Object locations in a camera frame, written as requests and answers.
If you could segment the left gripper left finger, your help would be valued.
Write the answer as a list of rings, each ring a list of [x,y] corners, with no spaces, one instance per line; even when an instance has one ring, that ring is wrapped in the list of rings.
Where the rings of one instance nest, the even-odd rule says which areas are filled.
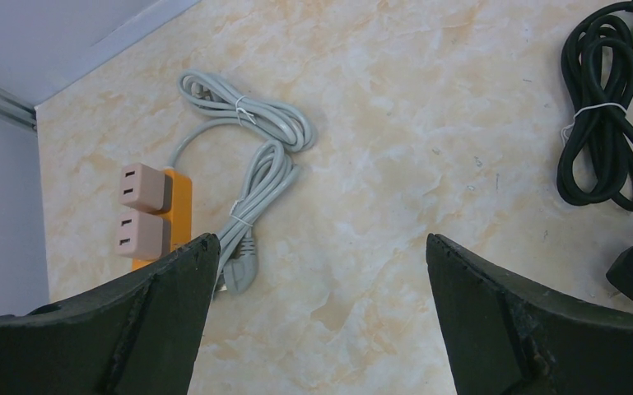
[[[0,394],[185,394],[220,244],[197,237],[145,267],[23,316],[0,316]]]

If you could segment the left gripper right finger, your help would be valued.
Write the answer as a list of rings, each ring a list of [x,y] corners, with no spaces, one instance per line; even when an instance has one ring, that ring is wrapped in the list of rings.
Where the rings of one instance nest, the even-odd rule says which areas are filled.
[[[576,299],[429,235],[426,263],[460,394],[633,394],[633,314]]]

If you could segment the pink plug orange strip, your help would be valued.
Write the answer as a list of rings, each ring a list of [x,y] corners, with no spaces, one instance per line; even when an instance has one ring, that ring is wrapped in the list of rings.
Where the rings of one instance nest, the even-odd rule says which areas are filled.
[[[126,211],[117,220],[114,251],[126,258],[156,261],[170,252],[170,223],[142,211]]]
[[[164,213],[171,206],[172,179],[142,163],[126,165],[119,179],[119,203],[146,213]]]

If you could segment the orange power strip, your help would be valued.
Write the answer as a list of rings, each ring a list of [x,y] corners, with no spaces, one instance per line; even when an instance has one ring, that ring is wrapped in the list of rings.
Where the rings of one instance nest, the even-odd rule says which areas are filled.
[[[172,168],[166,168],[161,171],[169,175],[172,179],[171,206],[167,212],[149,214],[160,216],[170,223],[171,253],[191,240],[192,181],[188,176]],[[155,262],[130,259],[132,260],[133,270],[140,269]]]

